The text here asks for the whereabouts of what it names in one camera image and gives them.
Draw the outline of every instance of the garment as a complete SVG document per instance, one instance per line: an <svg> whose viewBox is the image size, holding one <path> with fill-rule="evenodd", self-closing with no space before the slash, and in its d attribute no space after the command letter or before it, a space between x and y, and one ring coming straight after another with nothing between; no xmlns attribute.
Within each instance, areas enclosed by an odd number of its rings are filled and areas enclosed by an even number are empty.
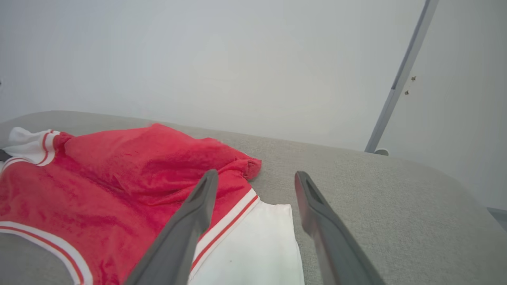
<svg viewBox="0 0 507 285"><path fill-rule="evenodd" d="M247 182L258 159L160 124L77 137L14 128L9 142L0 232L54 253L76 284L123 283L212 168L215 207L189 283L303 283L290 206L261 202Z"/></svg>

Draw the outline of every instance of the gray fabric surface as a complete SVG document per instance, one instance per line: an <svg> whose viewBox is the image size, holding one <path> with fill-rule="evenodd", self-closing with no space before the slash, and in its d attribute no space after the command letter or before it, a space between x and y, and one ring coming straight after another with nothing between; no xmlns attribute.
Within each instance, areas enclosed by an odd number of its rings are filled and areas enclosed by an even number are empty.
<svg viewBox="0 0 507 285"><path fill-rule="evenodd" d="M78 112L36 113L0 124L0 146L14 126L82 135L151 123ZM322 280L313 241L301 227L296 170L311 175L387 284L507 282L507 233L466 189L437 170L380 155L165 124L195 138L214 137L262 159L261 173L251 184L264 202L292 205L308 285ZM12 275L30 272L18 283L70 283L59 268L63 265L37 246L4 236L0 242L0 282L10 283ZM22 269L3 266L8 263Z"/></svg>

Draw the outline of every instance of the white backdrop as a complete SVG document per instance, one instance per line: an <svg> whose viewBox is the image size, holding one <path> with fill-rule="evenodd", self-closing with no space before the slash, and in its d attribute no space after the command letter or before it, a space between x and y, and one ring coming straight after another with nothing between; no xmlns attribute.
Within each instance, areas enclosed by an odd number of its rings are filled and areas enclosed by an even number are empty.
<svg viewBox="0 0 507 285"><path fill-rule="evenodd" d="M379 142L507 210L507 2L440 0Z"/></svg>
<svg viewBox="0 0 507 285"><path fill-rule="evenodd" d="M0 3L0 122L70 110L364 150L423 0Z"/></svg>

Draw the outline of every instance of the metal pole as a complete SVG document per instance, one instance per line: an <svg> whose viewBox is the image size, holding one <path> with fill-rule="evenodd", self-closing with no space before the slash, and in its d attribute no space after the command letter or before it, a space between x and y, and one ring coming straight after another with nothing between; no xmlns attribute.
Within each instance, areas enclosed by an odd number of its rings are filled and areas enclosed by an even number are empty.
<svg viewBox="0 0 507 285"><path fill-rule="evenodd" d="M387 100L385 101L384 108L380 113L377 124L373 129L372 136L366 145L365 152L367 153L374 153L377 148L380 138L382 137L385 127L387 126L387 122L389 122L389 119L391 118L392 111L394 110L394 107L400 98L402 88L409 77L412 67L414 66L415 59L417 58L417 54L421 49L422 42L426 36L426 32L428 31L429 24L431 23L431 19L433 18L433 14L435 13L438 2L439 0L426 0L424 3L421 16L419 17L417 25L415 26L415 30L412 34L412 38L410 39L407 52L405 53L400 68L398 69L398 73L394 78L391 91L389 92Z"/></svg>

